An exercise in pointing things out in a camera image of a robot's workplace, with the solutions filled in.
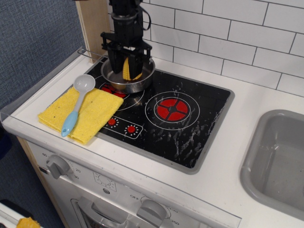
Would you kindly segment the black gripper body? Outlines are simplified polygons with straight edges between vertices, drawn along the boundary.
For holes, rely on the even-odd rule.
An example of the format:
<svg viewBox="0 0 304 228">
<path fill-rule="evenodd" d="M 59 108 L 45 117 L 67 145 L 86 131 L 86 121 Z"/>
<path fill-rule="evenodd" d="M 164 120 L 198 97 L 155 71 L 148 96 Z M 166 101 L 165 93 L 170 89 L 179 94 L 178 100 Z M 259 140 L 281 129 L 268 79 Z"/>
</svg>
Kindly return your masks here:
<svg viewBox="0 0 304 228">
<path fill-rule="evenodd" d="M 143 41 L 143 32 L 150 28 L 143 27 L 143 15 L 133 14 L 127 16 L 121 16 L 112 14 L 114 21 L 114 32 L 113 33 L 101 33 L 103 38 L 102 48 L 109 50 L 114 48 L 125 53 L 129 51 L 124 47 L 133 47 L 139 50 L 140 53 L 146 57 L 151 56 L 152 46 Z"/>
</svg>

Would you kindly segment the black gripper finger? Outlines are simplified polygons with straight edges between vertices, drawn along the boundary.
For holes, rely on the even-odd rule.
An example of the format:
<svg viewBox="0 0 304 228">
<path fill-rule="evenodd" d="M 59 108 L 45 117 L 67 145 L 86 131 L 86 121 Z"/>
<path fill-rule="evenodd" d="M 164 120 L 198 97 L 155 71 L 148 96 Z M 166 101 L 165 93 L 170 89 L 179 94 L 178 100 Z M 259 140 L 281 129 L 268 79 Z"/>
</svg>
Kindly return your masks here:
<svg viewBox="0 0 304 228">
<path fill-rule="evenodd" d="M 147 59 L 144 49 L 136 48 L 129 55 L 129 74 L 130 79 L 134 80 L 139 74 L 142 73 L 143 63 Z"/>
<path fill-rule="evenodd" d="M 118 74 L 123 70 L 125 59 L 129 56 L 130 51 L 120 45 L 107 46 L 110 65 L 114 73 Z"/>
</svg>

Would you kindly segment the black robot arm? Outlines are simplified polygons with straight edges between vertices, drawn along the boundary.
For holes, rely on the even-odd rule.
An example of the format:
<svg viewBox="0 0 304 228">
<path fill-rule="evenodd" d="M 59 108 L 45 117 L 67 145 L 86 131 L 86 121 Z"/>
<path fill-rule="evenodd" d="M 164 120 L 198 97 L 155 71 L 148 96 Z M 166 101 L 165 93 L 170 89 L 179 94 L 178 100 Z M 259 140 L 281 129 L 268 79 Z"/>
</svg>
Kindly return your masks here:
<svg viewBox="0 0 304 228">
<path fill-rule="evenodd" d="M 143 41 L 143 32 L 149 30 L 143 25 L 141 0 L 111 0 L 113 33 L 101 33 L 102 48 L 108 52 L 114 73 L 122 73 L 123 79 L 133 81 L 141 77 L 143 61 L 151 58 L 152 47 Z"/>
</svg>

